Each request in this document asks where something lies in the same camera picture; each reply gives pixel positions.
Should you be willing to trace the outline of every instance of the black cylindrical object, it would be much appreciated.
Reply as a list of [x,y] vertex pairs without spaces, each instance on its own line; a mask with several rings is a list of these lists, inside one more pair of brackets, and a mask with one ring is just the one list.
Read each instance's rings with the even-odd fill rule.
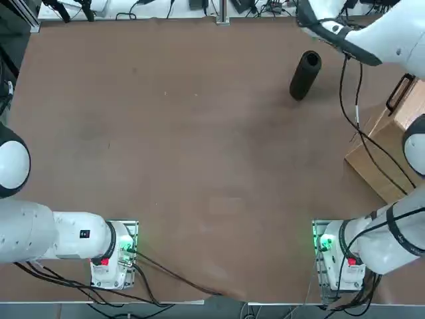
[[320,68],[321,58],[319,54],[314,51],[304,52],[290,85],[290,94],[293,98],[300,101],[307,95]]

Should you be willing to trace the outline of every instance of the red button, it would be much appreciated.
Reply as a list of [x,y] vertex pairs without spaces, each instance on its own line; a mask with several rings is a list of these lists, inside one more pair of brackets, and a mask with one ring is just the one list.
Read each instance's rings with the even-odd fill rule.
[[348,258],[347,261],[349,266],[354,266],[356,264],[356,260],[354,258]]

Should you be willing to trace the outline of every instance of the tabletop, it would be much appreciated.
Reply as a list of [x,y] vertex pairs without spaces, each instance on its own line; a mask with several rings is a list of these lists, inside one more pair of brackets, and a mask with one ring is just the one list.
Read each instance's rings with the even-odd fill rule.
[[[301,101],[288,93],[301,54],[322,70]],[[293,20],[45,23],[29,41],[10,125],[32,155],[18,198],[56,211],[137,219],[139,249],[189,280],[253,302],[305,301],[313,219],[383,205],[344,162],[353,135],[338,102],[342,54]],[[362,114],[403,71],[365,68]],[[359,65],[344,101],[354,114]],[[86,261],[49,265],[87,281]],[[2,266],[2,301],[86,300]],[[375,302],[423,304],[423,263],[382,280]],[[160,300],[206,295],[151,267]],[[142,283],[126,291],[146,296]],[[113,301],[131,301],[108,296]],[[319,302],[313,276],[308,302]]]

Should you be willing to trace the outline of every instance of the cardboard box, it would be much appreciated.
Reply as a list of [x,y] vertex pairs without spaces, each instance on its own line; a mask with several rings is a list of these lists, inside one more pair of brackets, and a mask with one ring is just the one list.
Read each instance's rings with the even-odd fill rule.
[[[407,93],[402,97],[398,108],[392,115],[389,116],[390,112],[384,104],[378,105],[363,128],[363,131],[369,137],[391,154],[416,185],[420,185],[423,181],[410,168],[404,157],[402,137],[409,125],[423,113],[425,113],[425,82],[417,81],[411,85]],[[366,139],[365,141],[371,155],[382,170],[405,191],[410,193],[413,187],[399,168],[385,153]],[[358,134],[345,159],[387,203],[393,203],[404,196],[376,168]]]

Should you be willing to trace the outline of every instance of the robotic arm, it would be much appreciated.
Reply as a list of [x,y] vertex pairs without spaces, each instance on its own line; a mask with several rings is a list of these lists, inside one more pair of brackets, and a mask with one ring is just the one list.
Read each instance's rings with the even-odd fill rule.
[[391,62],[425,78],[425,1],[401,0],[368,27],[339,21],[345,0],[299,0],[298,23],[313,37],[367,65]]
[[[337,19],[344,4],[345,0],[299,0],[298,23],[311,36],[362,63],[398,63],[425,78],[425,1],[402,0],[362,29]],[[407,162],[425,177],[425,114],[410,125],[402,142]],[[425,184],[366,217],[330,222],[318,245],[331,289],[360,290],[366,267],[386,274],[425,256],[425,214],[396,220],[415,210],[425,211]],[[382,222],[388,225],[358,237]]]
[[123,289],[133,285],[134,232],[121,221],[86,212],[58,212],[9,199],[26,184],[31,157],[24,141],[0,123],[0,263],[41,259],[90,259],[92,284]]

